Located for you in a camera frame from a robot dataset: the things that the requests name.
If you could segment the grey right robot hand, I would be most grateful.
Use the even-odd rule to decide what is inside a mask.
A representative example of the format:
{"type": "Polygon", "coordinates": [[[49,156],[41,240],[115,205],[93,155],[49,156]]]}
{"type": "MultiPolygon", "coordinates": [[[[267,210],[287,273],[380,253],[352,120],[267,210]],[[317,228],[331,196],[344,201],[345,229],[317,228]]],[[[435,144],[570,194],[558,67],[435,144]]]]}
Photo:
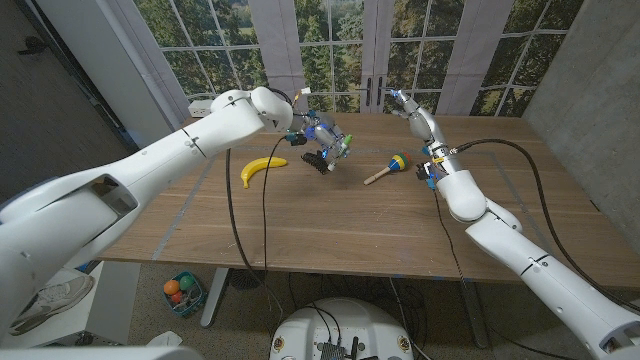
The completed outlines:
{"type": "Polygon", "coordinates": [[[421,107],[404,90],[390,90],[391,96],[404,111],[401,117],[409,121],[411,133],[424,142],[427,154],[433,162],[446,174],[462,170],[457,157],[451,152],[444,134],[434,116],[421,107]]]}

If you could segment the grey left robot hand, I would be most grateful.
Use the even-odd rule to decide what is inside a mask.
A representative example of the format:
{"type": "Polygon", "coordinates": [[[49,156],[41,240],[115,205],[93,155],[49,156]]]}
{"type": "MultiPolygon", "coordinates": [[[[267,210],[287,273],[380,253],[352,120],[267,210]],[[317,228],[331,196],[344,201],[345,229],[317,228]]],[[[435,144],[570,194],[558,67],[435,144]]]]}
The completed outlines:
{"type": "Polygon", "coordinates": [[[310,110],[304,114],[295,114],[289,133],[285,139],[292,146],[305,145],[315,141],[320,150],[307,152],[302,160],[316,168],[321,174],[333,171],[340,159],[349,156],[351,135],[345,135],[327,113],[310,110]]]}

